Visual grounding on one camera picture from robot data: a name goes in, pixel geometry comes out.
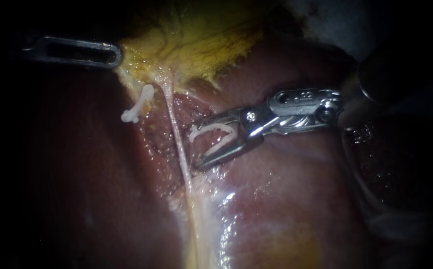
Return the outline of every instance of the metal instrument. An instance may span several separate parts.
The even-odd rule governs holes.
[[[333,89],[283,89],[259,106],[232,109],[193,123],[197,129],[211,124],[237,123],[243,130],[235,141],[203,156],[196,168],[205,170],[230,161],[257,147],[270,134],[287,135],[334,127],[342,111],[342,97]]]

